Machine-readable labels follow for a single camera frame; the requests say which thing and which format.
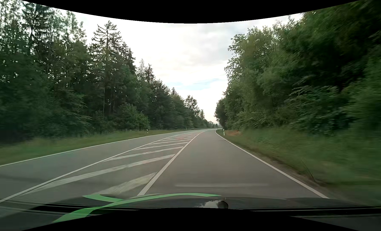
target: grass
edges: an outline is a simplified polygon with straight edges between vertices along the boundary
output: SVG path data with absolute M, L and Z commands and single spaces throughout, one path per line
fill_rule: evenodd
M 350 131 L 332 137 L 285 128 L 225 131 L 225 138 L 264 155 L 354 202 L 381 205 L 381 137 Z
M 149 130 L 149 134 L 147 134 L 147 132 L 140 131 L 114 132 L 109 134 L 98 134 L 87 137 L 72 137 L 64 139 L 38 138 L 14 145 L 0 145 L 0 165 L 78 148 L 90 147 L 98 144 L 106 144 L 115 141 L 176 131 L 179 132 L 183 130 Z

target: dark car hood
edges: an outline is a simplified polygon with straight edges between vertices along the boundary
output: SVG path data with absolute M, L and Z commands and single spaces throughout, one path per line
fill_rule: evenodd
M 127 210 L 160 208 L 222 208 L 269 212 L 272 215 L 314 216 L 381 213 L 381 209 L 328 198 L 258 198 L 253 195 L 202 193 L 150 194 L 126 198 L 95 194 L 55 203 L 6 201 L 6 209 L 20 212 L 0 218 L 0 230 L 24 230 L 47 224 Z

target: treeline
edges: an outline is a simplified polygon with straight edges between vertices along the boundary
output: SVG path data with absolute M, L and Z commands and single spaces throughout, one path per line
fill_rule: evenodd
M 134 60 L 110 21 L 88 44 L 72 12 L 0 0 L 0 141 L 214 126 Z
M 381 134 L 381 1 L 304 13 L 233 38 L 215 117 L 227 129 L 287 126 Z

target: asphalt road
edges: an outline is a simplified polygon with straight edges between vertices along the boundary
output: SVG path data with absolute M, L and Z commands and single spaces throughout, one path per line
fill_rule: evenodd
M 215 129 L 147 136 L 0 167 L 0 202 L 180 192 L 323 197 L 229 143 Z M 0 207 L 0 217 L 6 215 Z

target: cloud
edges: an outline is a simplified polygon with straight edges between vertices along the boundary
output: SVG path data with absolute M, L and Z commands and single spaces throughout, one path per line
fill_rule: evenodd
M 287 22 L 288 16 L 215 24 L 164 24 L 106 18 L 75 12 L 84 22 L 88 42 L 97 25 L 109 21 L 117 25 L 122 39 L 133 51 L 136 66 L 141 59 L 150 63 L 154 74 L 182 96 L 192 95 L 205 112 L 207 120 L 215 121 L 216 102 L 223 97 L 227 78 L 224 68 L 232 53 L 228 51 L 236 34 L 248 28 L 272 26 Z M 299 19 L 301 14 L 292 18 Z

